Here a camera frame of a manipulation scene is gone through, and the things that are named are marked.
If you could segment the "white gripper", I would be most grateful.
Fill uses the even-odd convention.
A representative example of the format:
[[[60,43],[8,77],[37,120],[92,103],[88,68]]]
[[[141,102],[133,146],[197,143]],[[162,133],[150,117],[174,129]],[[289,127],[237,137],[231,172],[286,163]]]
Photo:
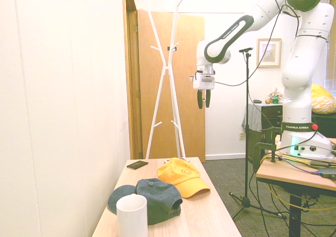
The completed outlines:
[[[211,90],[215,87],[215,77],[208,74],[196,73],[193,79],[193,89],[197,91],[197,104],[199,109],[203,108],[203,91],[206,90],[205,105],[209,108],[211,100]]]

